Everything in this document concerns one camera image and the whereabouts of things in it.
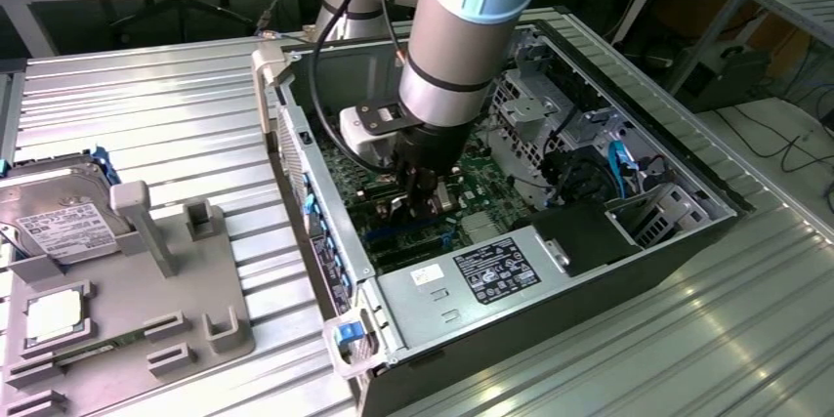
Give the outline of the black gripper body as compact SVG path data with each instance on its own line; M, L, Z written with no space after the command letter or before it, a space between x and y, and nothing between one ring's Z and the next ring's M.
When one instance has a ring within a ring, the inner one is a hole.
M427 123L403 128L395 133L391 172L405 174L409 169L447 176L464 152L473 123L453 127Z

